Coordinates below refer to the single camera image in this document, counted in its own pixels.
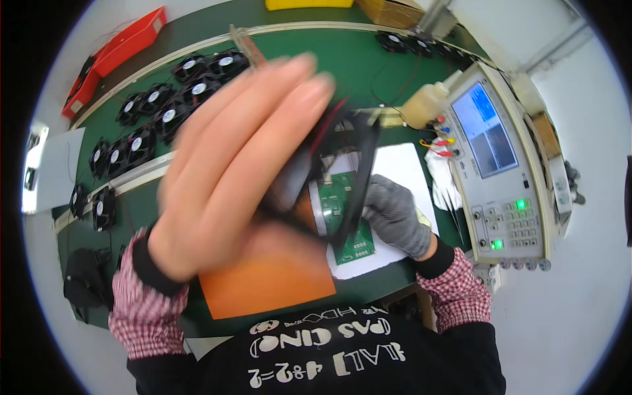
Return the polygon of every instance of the cardboard box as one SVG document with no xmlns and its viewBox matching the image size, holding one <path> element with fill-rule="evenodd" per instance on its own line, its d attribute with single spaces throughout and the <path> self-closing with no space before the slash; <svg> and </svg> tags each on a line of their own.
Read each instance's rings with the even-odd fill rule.
<svg viewBox="0 0 632 395">
<path fill-rule="evenodd" d="M 356 0 L 376 25 L 407 29 L 422 18 L 425 11 L 413 0 Z"/>
</svg>

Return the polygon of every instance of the black bag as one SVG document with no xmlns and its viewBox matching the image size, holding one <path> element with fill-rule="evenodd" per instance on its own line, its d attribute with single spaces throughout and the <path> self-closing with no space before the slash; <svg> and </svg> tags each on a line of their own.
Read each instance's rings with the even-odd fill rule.
<svg viewBox="0 0 632 395">
<path fill-rule="evenodd" d="M 112 281 L 107 279 L 104 267 L 111 261 L 109 248 L 87 250 L 79 248 L 68 257 L 64 274 L 64 297 L 75 306 L 75 312 L 88 323 L 88 308 L 114 308 Z"/>
</svg>

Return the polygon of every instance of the yellow box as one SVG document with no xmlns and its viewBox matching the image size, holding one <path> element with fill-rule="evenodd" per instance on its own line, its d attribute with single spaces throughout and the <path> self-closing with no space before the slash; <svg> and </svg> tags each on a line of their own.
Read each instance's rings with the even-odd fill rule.
<svg viewBox="0 0 632 395">
<path fill-rule="evenodd" d="M 350 8 L 351 5 L 353 5 L 353 0 L 265 0 L 268 11 L 308 7 Z"/>
</svg>

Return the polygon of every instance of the blurred hand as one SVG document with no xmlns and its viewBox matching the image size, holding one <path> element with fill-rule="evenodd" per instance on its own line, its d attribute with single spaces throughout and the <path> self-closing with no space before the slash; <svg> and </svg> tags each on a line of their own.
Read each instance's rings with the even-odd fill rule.
<svg viewBox="0 0 632 395">
<path fill-rule="evenodd" d="M 187 281 L 234 259 L 265 226 L 252 226 L 266 190 L 334 93 L 304 54 L 247 70 L 182 125 L 159 188 L 149 236 L 158 268 Z"/>
</svg>

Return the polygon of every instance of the red checkered sleeve cover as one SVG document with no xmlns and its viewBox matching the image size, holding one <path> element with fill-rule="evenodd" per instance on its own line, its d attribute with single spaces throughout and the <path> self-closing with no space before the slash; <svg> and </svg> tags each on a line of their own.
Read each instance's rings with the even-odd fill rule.
<svg viewBox="0 0 632 395">
<path fill-rule="evenodd" d="M 455 248 L 454 261 L 445 273 L 433 279 L 417 274 L 417 283 L 432 297 L 439 333 L 467 322 L 490 322 L 492 295 L 471 270 L 470 260 Z"/>
<path fill-rule="evenodd" d="M 132 265 L 132 249 L 143 239 L 146 229 L 134 237 L 121 260 L 121 269 L 112 280 L 114 310 L 108 324 L 131 360 L 165 354 L 185 354 L 183 332 L 177 326 L 186 307 L 189 287 L 173 298 L 151 288 L 138 278 Z"/>
</svg>

